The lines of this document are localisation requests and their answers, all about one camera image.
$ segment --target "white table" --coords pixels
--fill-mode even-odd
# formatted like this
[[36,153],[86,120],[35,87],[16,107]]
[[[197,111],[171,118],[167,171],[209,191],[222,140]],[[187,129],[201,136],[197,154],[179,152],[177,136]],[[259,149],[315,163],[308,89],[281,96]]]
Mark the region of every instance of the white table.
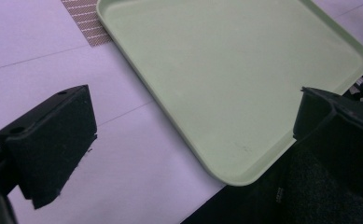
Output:
[[[316,0],[363,44],[363,0]],[[0,129],[89,84],[98,139],[53,203],[20,223],[178,223],[224,184],[207,174],[113,43],[91,48],[60,0],[0,1]]]

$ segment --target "screw hole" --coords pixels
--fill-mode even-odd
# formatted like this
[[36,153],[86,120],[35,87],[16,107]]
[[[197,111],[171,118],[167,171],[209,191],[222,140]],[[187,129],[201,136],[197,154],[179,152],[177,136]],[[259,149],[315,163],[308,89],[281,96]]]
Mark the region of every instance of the screw hole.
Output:
[[17,128],[11,129],[9,132],[10,133],[21,133],[23,131],[24,131],[23,127],[17,127]]

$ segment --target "plastic tray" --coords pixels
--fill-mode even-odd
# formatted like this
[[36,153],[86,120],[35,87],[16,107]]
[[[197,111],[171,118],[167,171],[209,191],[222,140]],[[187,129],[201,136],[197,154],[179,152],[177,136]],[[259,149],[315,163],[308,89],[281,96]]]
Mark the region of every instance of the plastic tray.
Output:
[[257,180],[294,142],[303,86],[345,92],[363,46],[311,1],[100,0],[126,58],[212,175]]

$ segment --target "black bracket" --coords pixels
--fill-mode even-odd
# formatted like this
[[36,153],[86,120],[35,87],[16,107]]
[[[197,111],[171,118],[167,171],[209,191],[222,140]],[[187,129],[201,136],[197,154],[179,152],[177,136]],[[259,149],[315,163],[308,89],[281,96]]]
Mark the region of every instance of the black bracket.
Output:
[[96,139],[87,85],[60,91],[0,131],[0,196],[19,185],[35,208],[51,203]]

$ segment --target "dotted pattern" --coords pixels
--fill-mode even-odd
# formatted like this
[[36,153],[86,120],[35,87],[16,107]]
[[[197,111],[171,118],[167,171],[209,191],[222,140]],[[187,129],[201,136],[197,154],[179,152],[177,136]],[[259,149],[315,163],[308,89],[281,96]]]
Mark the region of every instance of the dotted pattern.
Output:
[[92,47],[112,41],[97,17],[97,0],[62,0],[62,3]]

